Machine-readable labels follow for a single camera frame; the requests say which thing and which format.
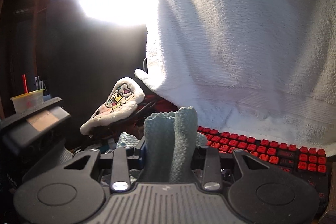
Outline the teal cleaning cloth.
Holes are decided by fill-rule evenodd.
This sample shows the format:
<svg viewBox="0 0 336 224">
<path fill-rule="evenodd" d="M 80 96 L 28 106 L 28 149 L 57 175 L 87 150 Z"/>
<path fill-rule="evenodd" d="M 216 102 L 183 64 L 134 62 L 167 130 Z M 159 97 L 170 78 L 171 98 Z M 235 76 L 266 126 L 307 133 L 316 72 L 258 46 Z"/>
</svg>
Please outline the teal cleaning cloth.
<svg viewBox="0 0 336 224">
<path fill-rule="evenodd" d="M 146 144 L 143 170 L 129 171 L 131 182 L 195 182 L 191 170 L 194 149 L 207 144 L 197 132 L 198 116 L 193 107 L 176 112 L 152 113 L 144 122 Z"/>
</svg>

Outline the yellow translucent plastic container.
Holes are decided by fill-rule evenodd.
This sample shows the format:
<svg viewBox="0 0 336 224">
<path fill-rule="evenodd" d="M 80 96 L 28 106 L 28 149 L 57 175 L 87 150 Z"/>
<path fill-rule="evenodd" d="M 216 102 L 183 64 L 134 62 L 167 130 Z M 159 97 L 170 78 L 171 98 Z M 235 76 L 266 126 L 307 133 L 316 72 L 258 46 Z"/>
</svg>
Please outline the yellow translucent plastic container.
<svg viewBox="0 0 336 224">
<path fill-rule="evenodd" d="M 12 97 L 11 100 L 13 102 L 15 112 L 22 113 L 31 107 L 42 104 L 44 102 L 43 91 L 43 89 L 39 89 Z"/>
</svg>

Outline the white embroidered plush cloth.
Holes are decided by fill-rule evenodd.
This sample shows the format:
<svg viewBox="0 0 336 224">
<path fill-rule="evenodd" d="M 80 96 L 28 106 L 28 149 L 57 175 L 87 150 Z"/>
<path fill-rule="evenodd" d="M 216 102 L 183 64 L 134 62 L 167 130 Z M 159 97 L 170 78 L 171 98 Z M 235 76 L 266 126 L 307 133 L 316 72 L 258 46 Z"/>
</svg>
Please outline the white embroidered plush cloth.
<svg viewBox="0 0 336 224">
<path fill-rule="evenodd" d="M 124 77 L 116 82 L 106 101 L 80 127 L 82 135 L 89 135 L 93 128 L 108 126 L 129 118 L 144 100 L 145 93 L 132 78 Z"/>
</svg>

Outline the red and black keyboard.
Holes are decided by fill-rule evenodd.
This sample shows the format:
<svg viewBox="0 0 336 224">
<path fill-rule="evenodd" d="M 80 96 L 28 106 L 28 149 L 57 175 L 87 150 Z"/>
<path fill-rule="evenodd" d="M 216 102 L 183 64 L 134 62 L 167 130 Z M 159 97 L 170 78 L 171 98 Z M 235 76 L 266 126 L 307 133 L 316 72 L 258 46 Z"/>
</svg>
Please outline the red and black keyboard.
<svg viewBox="0 0 336 224">
<path fill-rule="evenodd" d="M 220 132 L 202 126 L 198 127 L 198 132 L 205 135 L 208 146 L 216 148 L 220 153 L 232 153 L 234 149 L 240 148 L 285 172 L 304 179 L 317 190 L 320 209 L 326 209 L 329 200 L 329 179 L 324 149 L 299 147 L 268 139 L 259 140 L 253 136 Z"/>
</svg>

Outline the large white towel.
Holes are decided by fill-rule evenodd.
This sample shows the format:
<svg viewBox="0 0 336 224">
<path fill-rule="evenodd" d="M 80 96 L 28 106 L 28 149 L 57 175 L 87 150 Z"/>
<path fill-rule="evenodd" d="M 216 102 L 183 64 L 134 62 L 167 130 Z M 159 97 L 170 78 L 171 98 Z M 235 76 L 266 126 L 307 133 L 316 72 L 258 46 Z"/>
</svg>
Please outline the large white towel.
<svg viewBox="0 0 336 224">
<path fill-rule="evenodd" d="M 335 0 L 153 0 L 150 90 L 198 124 L 335 155 Z"/>
</svg>

